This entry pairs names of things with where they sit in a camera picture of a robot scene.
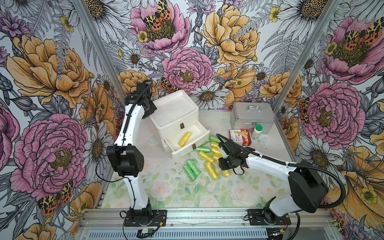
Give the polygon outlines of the white drawer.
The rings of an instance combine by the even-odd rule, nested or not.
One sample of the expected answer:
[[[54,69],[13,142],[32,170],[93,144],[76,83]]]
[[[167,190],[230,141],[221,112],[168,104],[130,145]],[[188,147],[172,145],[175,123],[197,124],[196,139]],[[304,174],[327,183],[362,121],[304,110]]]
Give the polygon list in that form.
[[[170,131],[171,135],[165,138],[165,143],[170,148],[172,159],[180,160],[183,156],[193,152],[209,139],[210,130],[200,122],[184,129]]]

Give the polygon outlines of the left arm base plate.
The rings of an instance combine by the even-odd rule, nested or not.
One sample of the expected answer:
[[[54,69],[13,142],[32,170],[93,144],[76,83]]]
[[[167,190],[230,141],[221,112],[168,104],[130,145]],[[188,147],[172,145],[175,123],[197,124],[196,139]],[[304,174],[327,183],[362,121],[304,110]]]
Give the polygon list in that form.
[[[167,210],[128,210],[124,227],[163,227],[166,225]]]

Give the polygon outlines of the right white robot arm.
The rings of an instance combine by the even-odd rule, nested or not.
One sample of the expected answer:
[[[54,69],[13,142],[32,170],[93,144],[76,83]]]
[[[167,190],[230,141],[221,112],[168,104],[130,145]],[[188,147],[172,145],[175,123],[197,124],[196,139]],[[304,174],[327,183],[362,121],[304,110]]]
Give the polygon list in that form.
[[[265,172],[289,184],[290,192],[283,197],[272,197],[262,212],[254,219],[266,224],[276,224],[288,213],[304,211],[315,213],[327,195],[329,188],[312,164],[284,162],[244,148],[233,141],[219,143],[221,170],[234,170],[237,167]]]

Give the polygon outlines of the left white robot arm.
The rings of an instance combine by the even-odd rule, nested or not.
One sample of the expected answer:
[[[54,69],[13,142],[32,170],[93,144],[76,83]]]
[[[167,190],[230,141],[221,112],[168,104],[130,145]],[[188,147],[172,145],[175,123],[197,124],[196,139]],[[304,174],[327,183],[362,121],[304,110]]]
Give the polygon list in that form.
[[[152,206],[144,187],[141,172],[145,158],[137,148],[141,121],[157,109],[152,102],[153,80],[145,80],[136,85],[136,90],[125,98],[125,113],[118,138],[107,147],[107,157],[114,172],[122,178],[130,196],[127,219],[145,224],[152,219]]]

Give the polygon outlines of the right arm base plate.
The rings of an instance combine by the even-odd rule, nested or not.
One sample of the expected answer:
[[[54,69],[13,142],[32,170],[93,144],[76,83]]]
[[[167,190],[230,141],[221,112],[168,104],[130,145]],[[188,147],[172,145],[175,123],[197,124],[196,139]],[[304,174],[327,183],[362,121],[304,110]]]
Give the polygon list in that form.
[[[251,226],[288,226],[291,224],[288,214],[278,217],[271,211],[264,209],[248,209],[243,219],[248,221]]]

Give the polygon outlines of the white drawer cabinet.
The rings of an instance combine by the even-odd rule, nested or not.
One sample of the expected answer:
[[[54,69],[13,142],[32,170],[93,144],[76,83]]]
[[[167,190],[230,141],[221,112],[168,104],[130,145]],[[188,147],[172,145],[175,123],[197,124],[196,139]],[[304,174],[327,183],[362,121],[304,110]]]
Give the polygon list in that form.
[[[159,140],[173,135],[172,131],[185,130],[198,121],[198,106],[183,90],[178,90],[154,101],[156,110],[150,115]]]

